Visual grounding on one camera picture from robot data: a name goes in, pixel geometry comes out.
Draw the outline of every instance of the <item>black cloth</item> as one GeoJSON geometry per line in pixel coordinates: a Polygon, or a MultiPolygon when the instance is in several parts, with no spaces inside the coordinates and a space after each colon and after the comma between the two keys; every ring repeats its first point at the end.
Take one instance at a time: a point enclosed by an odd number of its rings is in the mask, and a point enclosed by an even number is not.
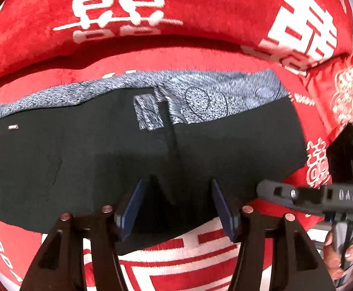
{"type": "Polygon", "coordinates": [[[117,89],[74,107],[0,119],[0,220],[48,233],[63,212],[117,205],[140,178],[149,190],[120,255],[216,217],[209,182],[248,201],[262,179],[282,181],[305,165],[306,143],[288,97],[229,117],[139,130],[133,97],[117,89]],[[18,129],[8,130],[8,126],[18,129]]]}

